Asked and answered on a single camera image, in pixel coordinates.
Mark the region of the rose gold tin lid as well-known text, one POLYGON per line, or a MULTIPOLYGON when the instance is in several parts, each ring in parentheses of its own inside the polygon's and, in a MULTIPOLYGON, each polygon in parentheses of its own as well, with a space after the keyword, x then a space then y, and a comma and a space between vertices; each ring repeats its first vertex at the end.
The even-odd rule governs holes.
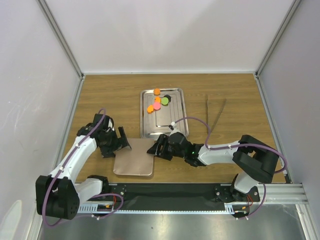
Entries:
POLYGON ((113 173, 118 176, 150 177, 154 170, 154 156, 147 151, 154 145, 149 138, 129 138, 130 147, 115 154, 113 173))

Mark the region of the silver metal tongs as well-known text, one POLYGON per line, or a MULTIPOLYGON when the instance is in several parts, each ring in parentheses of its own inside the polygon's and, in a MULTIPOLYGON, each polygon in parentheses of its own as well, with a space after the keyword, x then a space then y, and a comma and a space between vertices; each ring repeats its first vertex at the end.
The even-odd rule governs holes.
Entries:
POLYGON ((226 106, 227 99, 222 98, 218 100, 211 99, 206 93, 204 97, 204 108, 205 108, 205 123, 208 126, 207 133, 211 133, 218 121, 219 118, 226 106))

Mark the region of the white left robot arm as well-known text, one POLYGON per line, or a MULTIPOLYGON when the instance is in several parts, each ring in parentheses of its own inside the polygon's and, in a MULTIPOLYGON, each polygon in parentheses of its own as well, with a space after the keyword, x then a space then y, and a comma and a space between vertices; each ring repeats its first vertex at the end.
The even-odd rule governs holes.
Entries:
POLYGON ((76 184, 76 179, 88 158, 100 149, 103 158, 115 157, 115 152, 130 147, 122 126, 115 130, 110 123, 96 127, 89 123, 81 127, 74 143, 59 165, 35 182, 36 210, 43 217, 72 220, 81 204, 88 200, 113 199, 108 178, 90 175, 76 184))

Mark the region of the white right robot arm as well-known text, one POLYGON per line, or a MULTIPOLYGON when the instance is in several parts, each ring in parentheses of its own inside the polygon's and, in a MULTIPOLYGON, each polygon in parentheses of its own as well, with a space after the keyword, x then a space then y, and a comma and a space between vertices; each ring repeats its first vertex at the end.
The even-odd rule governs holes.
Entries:
POLYGON ((226 195, 222 195, 222 190, 216 190, 220 194, 219 200, 226 203, 242 202, 259 183, 270 184, 279 159, 275 149, 250 135, 243 135, 239 141, 229 144, 206 146, 191 143, 180 132, 161 134, 147 153, 168 161, 179 157, 192 167, 237 165, 242 172, 233 178, 226 195))

